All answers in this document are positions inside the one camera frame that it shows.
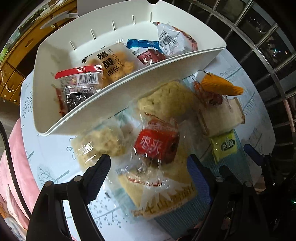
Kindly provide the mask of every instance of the drawer handle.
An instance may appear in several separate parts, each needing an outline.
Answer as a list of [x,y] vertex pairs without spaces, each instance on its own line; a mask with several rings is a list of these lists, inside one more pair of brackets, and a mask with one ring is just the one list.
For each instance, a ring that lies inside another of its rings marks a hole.
[[30,39],[30,40],[28,41],[28,43],[25,45],[25,47],[28,47],[28,46],[33,42],[33,40],[34,40],[34,39]]

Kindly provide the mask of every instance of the tablecloth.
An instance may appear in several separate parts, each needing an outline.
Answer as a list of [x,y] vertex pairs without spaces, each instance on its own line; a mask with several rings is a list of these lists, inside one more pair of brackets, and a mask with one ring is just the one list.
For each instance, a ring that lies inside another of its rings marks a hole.
[[[238,96],[246,117],[244,125],[235,131],[242,146],[253,145],[261,154],[269,154],[275,144],[275,136],[267,110],[252,81],[240,64],[227,50],[220,54],[206,67],[208,72],[226,78],[233,84],[244,88],[244,94]],[[41,189],[44,183],[70,181],[76,175],[82,175],[78,162],[75,160],[70,141],[74,136],[50,135],[43,137],[38,134],[33,122],[32,104],[33,72],[25,79],[21,89],[21,124],[24,146],[33,176]],[[247,157],[253,183],[261,175],[261,168]],[[155,220],[130,223],[121,212],[120,207],[109,199],[103,191],[89,206],[95,222],[106,239],[115,240],[171,240],[169,234]],[[65,213],[71,234],[79,240],[72,220],[69,205],[65,201]]]

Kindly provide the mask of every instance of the pink cushion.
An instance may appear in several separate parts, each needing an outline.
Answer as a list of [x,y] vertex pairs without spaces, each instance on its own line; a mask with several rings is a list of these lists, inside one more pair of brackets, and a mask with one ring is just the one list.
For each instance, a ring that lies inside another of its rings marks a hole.
[[[20,186],[25,202],[29,210],[32,212],[40,190],[32,175],[29,162],[27,159],[27,155],[25,152],[24,142],[22,139],[20,119],[17,120],[10,134],[9,146],[10,146],[12,162],[13,162],[18,184]],[[21,205],[21,202],[17,196],[15,187],[13,185],[8,163],[7,163],[6,153],[4,152],[0,161],[0,195],[5,199],[5,201],[6,201],[7,186],[10,187],[11,193],[17,205],[20,208],[18,210],[15,210],[15,212],[17,213],[22,211],[27,217],[26,212]]]

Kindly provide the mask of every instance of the white barcode label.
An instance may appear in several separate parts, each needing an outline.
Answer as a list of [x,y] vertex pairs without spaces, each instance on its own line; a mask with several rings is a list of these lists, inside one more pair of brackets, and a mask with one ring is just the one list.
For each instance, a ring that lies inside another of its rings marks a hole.
[[89,84],[98,84],[98,74],[93,73],[93,74],[82,74],[82,75],[77,75],[77,84],[78,85],[89,85]]
[[171,37],[170,35],[165,36],[161,41],[159,41],[159,45],[160,47],[165,47],[168,44],[170,44],[173,41],[173,37]]

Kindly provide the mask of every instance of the storage box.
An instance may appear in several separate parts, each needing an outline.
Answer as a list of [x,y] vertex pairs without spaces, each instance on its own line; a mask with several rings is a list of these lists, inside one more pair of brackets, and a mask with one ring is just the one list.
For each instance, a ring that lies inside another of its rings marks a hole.
[[[155,21],[170,24],[191,35],[197,42],[198,51],[127,75],[61,117],[56,91],[52,87],[52,84],[59,85],[54,75],[76,67],[85,56],[119,39],[158,41],[157,26],[152,23]],[[123,110],[130,100],[157,86],[204,69],[225,47],[225,41],[204,23],[163,1],[150,4],[146,0],[131,0],[92,11],[63,26],[38,48],[33,76],[35,127],[43,136],[78,134],[90,128],[94,121]]]

